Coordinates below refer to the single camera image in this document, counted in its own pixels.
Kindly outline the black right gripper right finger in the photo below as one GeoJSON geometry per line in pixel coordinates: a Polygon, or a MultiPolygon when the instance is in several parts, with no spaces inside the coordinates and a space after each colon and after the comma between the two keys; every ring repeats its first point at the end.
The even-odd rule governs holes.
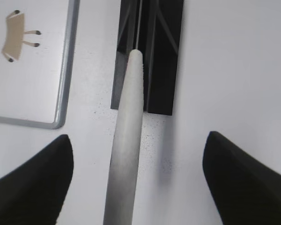
{"type": "Polygon", "coordinates": [[[281,225],[281,175],[217,131],[211,131],[202,167],[225,225],[281,225]]]}

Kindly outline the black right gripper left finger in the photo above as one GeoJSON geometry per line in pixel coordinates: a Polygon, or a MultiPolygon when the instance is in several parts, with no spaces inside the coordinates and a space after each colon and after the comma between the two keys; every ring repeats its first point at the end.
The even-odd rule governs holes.
{"type": "Polygon", "coordinates": [[[0,225],[55,225],[74,170],[68,135],[60,135],[0,178],[0,225]]]}

